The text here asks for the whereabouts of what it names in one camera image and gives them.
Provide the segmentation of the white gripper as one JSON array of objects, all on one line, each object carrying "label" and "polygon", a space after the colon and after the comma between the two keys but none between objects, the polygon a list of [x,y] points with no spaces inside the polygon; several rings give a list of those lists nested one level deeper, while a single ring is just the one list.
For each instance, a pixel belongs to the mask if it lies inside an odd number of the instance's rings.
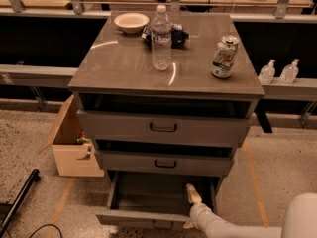
[{"label": "white gripper", "polygon": [[196,229],[205,231],[215,214],[207,205],[201,203],[202,198],[192,184],[186,185],[186,191],[189,203],[193,204],[189,213],[190,221]]}]

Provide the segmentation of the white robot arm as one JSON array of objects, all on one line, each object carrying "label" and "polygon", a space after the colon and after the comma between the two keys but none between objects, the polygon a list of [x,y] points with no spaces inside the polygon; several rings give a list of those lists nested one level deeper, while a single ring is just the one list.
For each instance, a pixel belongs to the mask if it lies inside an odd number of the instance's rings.
[{"label": "white robot arm", "polygon": [[216,215],[202,202],[195,187],[186,185],[191,204],[184,228],[196,228],[207,238],[317,238],[317,194],[296,196],[286,209],[281,227],[240,226]]}]

